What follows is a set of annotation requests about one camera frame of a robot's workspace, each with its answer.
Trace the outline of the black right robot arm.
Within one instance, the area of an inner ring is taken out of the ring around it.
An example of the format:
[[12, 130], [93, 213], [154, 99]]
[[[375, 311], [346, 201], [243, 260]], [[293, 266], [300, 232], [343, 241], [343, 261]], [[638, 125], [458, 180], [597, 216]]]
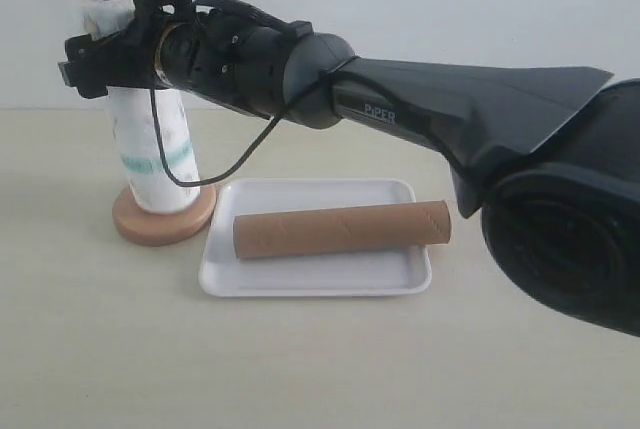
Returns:
[[141, 6], [115, 33], [64, 47], [61, 76], [86, 99], [178, 89], [270, 125], [350, 120], [435, 151], [513, 284], [571, 318], [639, 332], [637, 79], [369, 59], [239, 0]]

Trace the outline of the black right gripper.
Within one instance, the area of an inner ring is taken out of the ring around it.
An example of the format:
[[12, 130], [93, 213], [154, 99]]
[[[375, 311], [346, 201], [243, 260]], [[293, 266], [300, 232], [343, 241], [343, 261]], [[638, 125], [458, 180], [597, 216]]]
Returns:
[[162, 9], [142, 17], [132, 9], [84, 11], [84, 33], [64, 42], [66, 59], [58, 63], [64, 84], [84, 99], [105, 97], [111, 88], [171, 88], [158, 58], [174, 25], [174, 15]]

